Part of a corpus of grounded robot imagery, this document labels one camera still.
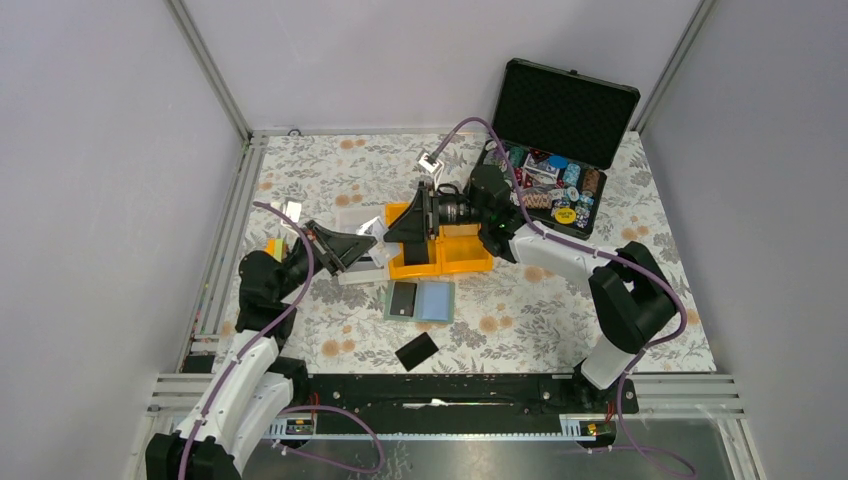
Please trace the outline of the white storage bin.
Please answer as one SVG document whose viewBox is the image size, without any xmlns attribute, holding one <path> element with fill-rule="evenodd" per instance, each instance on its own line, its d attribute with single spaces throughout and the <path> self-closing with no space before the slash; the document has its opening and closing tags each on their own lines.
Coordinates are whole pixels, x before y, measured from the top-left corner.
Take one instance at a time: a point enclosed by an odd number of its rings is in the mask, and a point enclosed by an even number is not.
<svg viewBox="0 0 848 480">
<path fill-rule="evenodd" d="M 383 241 L 387 226 L 384 206 L 346 207 L 336 214 L 336 230 L 342 233 L 365 235 L 376 245 L 351 267 L 338 276 L 341 285 L 375 283 L 389 280 L 389 250 Z"/>
</svg>

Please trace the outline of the yellow double storage bin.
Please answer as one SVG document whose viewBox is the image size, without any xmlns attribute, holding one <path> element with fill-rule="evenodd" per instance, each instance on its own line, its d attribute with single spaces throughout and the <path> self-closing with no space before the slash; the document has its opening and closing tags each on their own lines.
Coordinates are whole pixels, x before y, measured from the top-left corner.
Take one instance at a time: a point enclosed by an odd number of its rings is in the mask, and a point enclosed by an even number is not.
<svg viewBox="0 0 848 480">
<path fill-rule="evenodd" d="M 391 224 L 407 206 L 407 203 L 386 205 L 385 220 Z M 478 229 L 478 224 L 436 227 L 435 237 L 428 242 L 431 262 L 425 265 L 406 266 L 400 244 L 401 253 L 388 265 L 389 278 L 401 280 L 491 270 L 493 256 L 478 239 Z"/>
</svg>

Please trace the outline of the dark grey credit card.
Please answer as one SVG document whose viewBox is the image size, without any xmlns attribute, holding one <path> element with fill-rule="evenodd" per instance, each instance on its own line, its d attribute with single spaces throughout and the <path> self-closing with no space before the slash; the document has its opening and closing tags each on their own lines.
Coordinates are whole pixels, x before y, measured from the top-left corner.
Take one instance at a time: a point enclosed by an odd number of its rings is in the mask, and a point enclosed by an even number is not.
<svg viewBox="0 0 848 480">
<path fill-rule="evenodd" d="M 414 316 L 418 284 L 415 282 L 395 282 L 391 290 L 389 314 L 392 316 Z"/>
</svg>

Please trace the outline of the black credit card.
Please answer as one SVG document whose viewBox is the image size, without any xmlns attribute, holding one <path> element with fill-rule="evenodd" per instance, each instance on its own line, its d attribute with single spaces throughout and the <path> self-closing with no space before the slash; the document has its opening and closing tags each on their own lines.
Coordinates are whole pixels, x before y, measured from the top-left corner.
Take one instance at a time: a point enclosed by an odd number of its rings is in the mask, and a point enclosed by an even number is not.
<svg viewBox="0 0 848 480">
<path fill-rule="evenodd" d="M 396 350 L 395 356 L 405 371 L 411 372 L 421 363 L 435 355 L 438 351 L 439 347 L 430 335 L 427 332 L 422 332 L 413 340 Z"/>
</svg>

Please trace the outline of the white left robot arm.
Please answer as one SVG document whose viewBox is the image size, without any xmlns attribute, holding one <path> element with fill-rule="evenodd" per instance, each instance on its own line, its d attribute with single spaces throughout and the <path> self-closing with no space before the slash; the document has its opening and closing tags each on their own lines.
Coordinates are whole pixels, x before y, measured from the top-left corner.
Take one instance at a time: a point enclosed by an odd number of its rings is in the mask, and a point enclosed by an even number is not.
<svg viewBox="0 0 848 480">
<path fill-rule="evenodd" d="M 239 479 L 272 420 L 309 401 L 304 361 L 280 351 L 291 335 L 301 300 L 315 274 L 343 273 L 377 243 L 372 236 L 328 230 L 314 221 L 276 259 L 264 250 L 239 263 L 239 315 L 223 367 L 170 434 L 149 441 L 144 463 L 149 479 Z"/>
</svg>

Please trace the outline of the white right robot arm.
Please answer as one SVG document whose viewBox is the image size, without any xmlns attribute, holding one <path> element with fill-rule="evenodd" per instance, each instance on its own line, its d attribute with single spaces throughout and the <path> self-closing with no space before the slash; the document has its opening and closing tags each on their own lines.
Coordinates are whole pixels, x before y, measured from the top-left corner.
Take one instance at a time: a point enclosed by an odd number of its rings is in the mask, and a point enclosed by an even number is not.
<svg viewBox="0 0 848 480">
<path fill-rule="evenodd" d="M 442 226 L 478 225 L 478 238 L 494 257 L 547 269 L 588 286 L 602 335 L 577 366 L 575 402 L 597 412 L 613 398 L 612 385 L 630 372 L 674 317 L 687 318 L 682 300 L 649 250 L 638 242 L 609 250 L 563 237 L 531 219 L 513 167 L 480 163 L 466 186 L 421 182 L 406 210 L 383 236 L 398 243 L 409 263 L 425 260 Z"/>
</svg>

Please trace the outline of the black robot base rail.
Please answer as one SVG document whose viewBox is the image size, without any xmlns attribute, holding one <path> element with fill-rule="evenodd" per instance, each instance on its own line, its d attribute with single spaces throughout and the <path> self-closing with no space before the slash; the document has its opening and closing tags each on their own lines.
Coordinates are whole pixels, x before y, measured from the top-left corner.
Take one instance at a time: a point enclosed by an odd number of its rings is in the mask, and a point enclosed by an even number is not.
<svg viewBox="0 0 848 480">
<path fill-rule="evenodd" d="M 320 435 L 353 435 L 367 424 L 380 435 L 560 434 L 563 416 L 604 420 L 639 410 L 632 381 L 597 390 L 570 374 L 311 374 L 280 357 L 270 372 L 294 385 L 293 405 L 310 410 Z"/>
</svg>

